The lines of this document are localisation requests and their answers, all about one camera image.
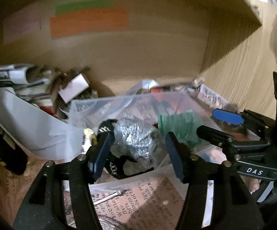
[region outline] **transparent plastic container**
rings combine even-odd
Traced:
[[[107,119],[119,119],[124,113],[155,124],[158,115],[180,114],[187,110],[193,110],[199,114],[204,125],[220,130],[210,116],[187,93],[182,92],[73,100],[68,124],[82,129],[90,128],[97,132],[101,122]],[[73,151],[78,150],[80,154],[82,136],[77,136],[70,130],[67,134],[67,142],[69,148]]]

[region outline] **crumpled silver foil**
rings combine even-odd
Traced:
[[[159,130],[133,115],[124,114],[117,121],[114,134],[116,144],[126,147],[130,155],[146,168],[153,167],[155,162],[159,163],[161,160],[155,159],[159,156],[162,159],[166,154]]]

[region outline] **metal screw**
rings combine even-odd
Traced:
[[[86,158],[86,155],[80,154],[80,155],[77,156],[77,158],[78,158],[79,161],[83,161]]]
[[[197,161],[197,160],[199,159],[199,156],[193,154],[193,155],[190,156],[190,158],[191,158],[191,160],[193,160],[193,161]]]
[[[228,168],[231,167],[231,165],[232,165],[229,161],[223,161],[222,163],[223,163],[223,165],[225,165]]]
[[[47,161],[47,162],[45,163],[45,165],[46,165],[47,168],[51,167],[52,164],[53,164],[53,161],[52,161],[52,160]]]
[[[234,156],[234,159],[238,161],[239,159],[241,159],[241,156],[239,154],[237,154]]]

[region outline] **green object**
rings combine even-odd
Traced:
[[[189,148],[205,144],[205,141],[200,139],[196,134],[197,128],[202,124],[201,117],[192,110],[181,114],[158,116],[158,128],[161,134],[164,136],[172,131],[178,141]]]
[[[55,6],[55,15],[65,14],[89,8],[106,8],[111,6],[110,0],[82,0],[70,3],[58,4]]]

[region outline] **metal pin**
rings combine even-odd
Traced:
[[[229,161],[223,161],[222,163],[223,163],[223,165],[225,165],[228,168],[231,167],[231,165],[232,165]]]
[[[47,162],[45,163],[46,167],[48,167],[48,168],[51,167],[52,164],[53,164],[53,161],[52,161],[52,160],[47,161]]]
[[[86,158],[86,155],[85,154],[80,154],[77,156],[78,160],[79,161],[83,161],[85,158]]]
[[[241,159],[241,156],[239,154],[237,154],[237,155],[234,156],[234,159],[238,161],[238,160]]]
[[[193,160],[193,161],[197,161],[197,160],[199,159],[199,156],[193,154],[193,155],[190,156],[190,158],[191,158],[191,160]]]

